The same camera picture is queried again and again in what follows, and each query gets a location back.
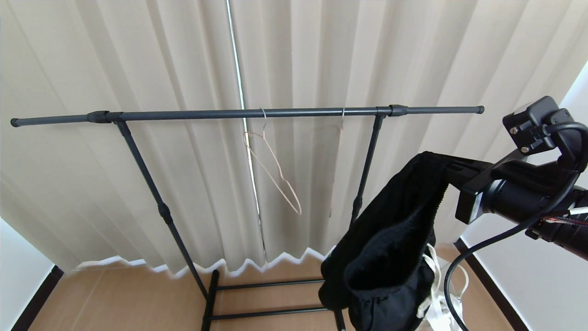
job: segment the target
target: black jacket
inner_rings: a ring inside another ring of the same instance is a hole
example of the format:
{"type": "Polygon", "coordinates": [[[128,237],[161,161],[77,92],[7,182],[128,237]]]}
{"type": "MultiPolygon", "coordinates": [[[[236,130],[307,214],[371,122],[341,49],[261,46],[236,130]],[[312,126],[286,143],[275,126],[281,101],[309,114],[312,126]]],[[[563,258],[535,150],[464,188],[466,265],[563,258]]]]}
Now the black jacket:
{"type": "Polygon", "coordinates": [[[447,189],[448,158],[415,156],[386,184],[353,223],[320,270],[319,290],[331,310],[349,308],[357,330],[415,330],[418,306],[429,295],[433,272],[423,260],[435,245],[433,221],[447,189]]]}

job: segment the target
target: clothes rack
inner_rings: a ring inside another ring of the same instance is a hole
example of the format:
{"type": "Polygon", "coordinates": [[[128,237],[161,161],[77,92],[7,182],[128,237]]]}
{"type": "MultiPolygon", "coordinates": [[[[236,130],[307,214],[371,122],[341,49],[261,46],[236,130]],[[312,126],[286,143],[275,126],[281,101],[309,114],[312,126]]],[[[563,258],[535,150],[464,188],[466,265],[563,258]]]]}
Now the clothes rack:
{"type": "MultiPolygon", "coordinates": [[[[173,239],[175,240],[180,252],[192,276],[198,284],[198,288],[202,292],[206,300],[206,307],[202,317],[202,331],[208,331],[210,329],[213,320],[225,320],[225,319],[238,319],[246,317],[257,317],[257,316],[270,316],[270,315],[283,315],[293,313],[306,313],[306,312],[318,312],[327,310],[325,307],[311,307],[311,308],[299,308],[299,309],[283,309],[283,310],[270,310],[265,312],[254,312],[254,313],[238,313],[228,315],[214,315],[214,305],[216,299],[216,293],[224,290],[235,290],[235,289],[250,289],[255,287],[267,287],[267,286],[287,286],[294,284],[308,284],[308,283],[319,283],[324,282],[322,279],[307,279],[307,280],[294,280],[288,282],[270,282],[270,283],[257,283],[257,284],[241,284],[231,286],[218,286],[219,272],[214,270],[212,272],[211,282],[208,287],[208,291],[202,279],[196,271],[196,267],[182,241],[182,238],[178,232],[178,229],[173,223],[173,218],[169,207],[163,202],[161,195],[149,173],[147,165],[141,156],[139,148],[135,144],[135,140],[131,134],[131,130],[127,125],[127,121],[155,121],[155,120],[204,120],[204,119],[221,119],[221,118],[260,118],[260,117],[320,117],[320,116],[341,116],[342,108],[285,108],[285,109],[260,109],[255,110],[203,110],[203,111],[145,111],[145,112],[109,112],[109,111],[95,111],[89,114],[81,115],[63,115],[63,116],[51,116],[51,117],[35,117],[35,118],[13,118],[11,124],[13,127],[21,127],[26,125],[42,125],[42,124],[60,124],[60,123],[114,123],[118,127],[121,135],[125,139],[141,174],[143,175],[153,198],[158,207],[159,215],[163,218],[165,224],[167,224],[169,231],[173,239]]],[[[471,113],[481,114],[484,111],[484,107],[407,107],[403,105],[390,105],[386,107],[356,107],[356,108],[345,108],[345,116],[374,116],[374,124],[372,130],[372,136],[370,138],[369,146],[367,148],[367,156],[363,166],[363,172],[359,183],[359,190],[356,198],[353,201],[353,209],[351,216],[351,223],[353,223],[359,214],[359,210],[362,207],[363,191],[365,189],[366,180],[370,165],[372,163],[373,153],[376,148],[376,142],[379,135],[382,122],[385,117],[398,117],[409,114],[460,114],[460,113],[471,113]]],[[[335,322],[338,331],[345,330],[345,323],[343,321],[343,314],[341,311],[334,312],[335,322]]]]}

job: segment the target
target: wall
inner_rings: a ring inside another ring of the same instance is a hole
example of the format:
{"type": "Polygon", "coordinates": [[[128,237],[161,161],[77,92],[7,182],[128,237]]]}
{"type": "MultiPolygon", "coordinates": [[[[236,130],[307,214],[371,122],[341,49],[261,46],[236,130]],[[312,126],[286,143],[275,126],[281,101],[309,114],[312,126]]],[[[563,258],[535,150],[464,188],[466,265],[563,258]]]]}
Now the wall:
{"type": "Polygon", "coordinates": [[[10,330],[54,264],[4,220],[0,233],[0,330],[10,330]]]}
{"type": "MultiPolygon", "coordinates": [[[[576,121],[588,124],[588,64],[560,106],[567,108],[576,121]]],[[[558,153],[552,152],[536,155],[532,162],[554,160],[558,153]]],[[[587,173],[577,185],[588,188],[587,173]]],[[[499,216],[484,215],[468,228],[462,239],[471,247],[511,227],[513,223],[499,216]]],[[[586,313],[588,297],[587,261],[523,233],[481,250],[476,257],[530,330],[586,329],[582,316],[586,313]]]]}

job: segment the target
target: curtain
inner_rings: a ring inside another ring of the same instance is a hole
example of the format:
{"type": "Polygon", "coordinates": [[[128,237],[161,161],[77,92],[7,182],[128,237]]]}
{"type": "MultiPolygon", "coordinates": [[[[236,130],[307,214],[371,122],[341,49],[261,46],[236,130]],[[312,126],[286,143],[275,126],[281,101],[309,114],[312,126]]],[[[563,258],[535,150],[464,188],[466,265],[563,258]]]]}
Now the curtain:
{"type": "MultiPolygon", "coordinates": [[[[483,115],[384,119],[365,207],[420,151],[498,160],[514,148],[501,118],[543,95],[561,101],[588,59],[584,0],[229,5],[0,2],[1,216],[61,268],[117,255],[173,272],[185,262],[114,125],[15,129],[12,117],[238,109],[239,77],[245,108],[486,107],[483,115]]],[[[255,160],[252,181],[241,120],[129,126],[194,261],[208,267],[225,259],[235,270],[245,259],[261,266],[307,247],[325,254],[338,242],[372,123],[247,120],[249,131],[265,126],[301,215],[255,160]]],[[[251,144],[279,178],[265,143],[251,144]]],[[[436,220],[438,241],[463,231],[453,217],[456,199],[450,189],[436,220]]]]}
{"type": "MultiPolygon", "coordinates": [[[[238,109],[223,1],[2,1],[2,217],[65,270],[121,256],[185,262],[114,125],[12,117],[238,109]]],[[[197,264],[263,243],[242,120],[129,123],[197,264]]]]}
{"type": "MultiPolygon", "coordinates": [[[[515,147],[502,117],[551,95],[558,102],[588,52],[586,1],[233,1],[246,108],[479,105],[483,115],[386,118],[363,207],[416,153],[497,161],[515,147]]],[[[268,260],[320,253],[338,242],[372,130],[372,118],[279,118],[266,136],[302,204],[298,215],[253,163],[268,260]]],[[[248,120],[261,132],[264,120],[248,120]]],[[[277,168],[264,142],[262,163],[277,168]]],[[[437,240],[464,230],[450,188],[437,240]]]]}

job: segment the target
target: floor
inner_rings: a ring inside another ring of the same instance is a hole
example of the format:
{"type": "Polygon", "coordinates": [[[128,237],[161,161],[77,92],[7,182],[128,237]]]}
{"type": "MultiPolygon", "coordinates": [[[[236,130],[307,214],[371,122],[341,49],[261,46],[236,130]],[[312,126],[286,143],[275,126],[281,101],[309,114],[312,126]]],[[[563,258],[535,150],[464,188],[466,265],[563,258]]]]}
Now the floor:
{"type": "MultiPolygon", "coordinates": [[[[438,247],[445,260],[453,260],[453,246],[438,247]]],[[[280,262],[260,273],[248,267],[239,277],[221,273],[219,284],[244,284],[320,277],[320,260],[306,256],[301,264],[280,262]]],[[[476,278],[469,266],[470,285],[463,297],[465,321],[469,329],[512,330],[508,321],[476,278]]],[[[210,274],[202,275],[205,284],[210,274]]],[[[463,284],[456,273],[455,284],[463,284]]],[[[320,284],[301,284],[221,291],[215,314],[256,312],[283,307],[310,307],[319,304],[320,284]]],[[[73,272],[61,278],[37,315],[30,330],[199,330],[205,302],[190,274],[173,279],[167,272],[128,267],[123,263],[73,272]]],[[[353,330],[347,311],[347,330],[353,330]]],[[[214,321],[213,331],[221,330],[335,330],[332,312],[265,316],[214,321]]]]}

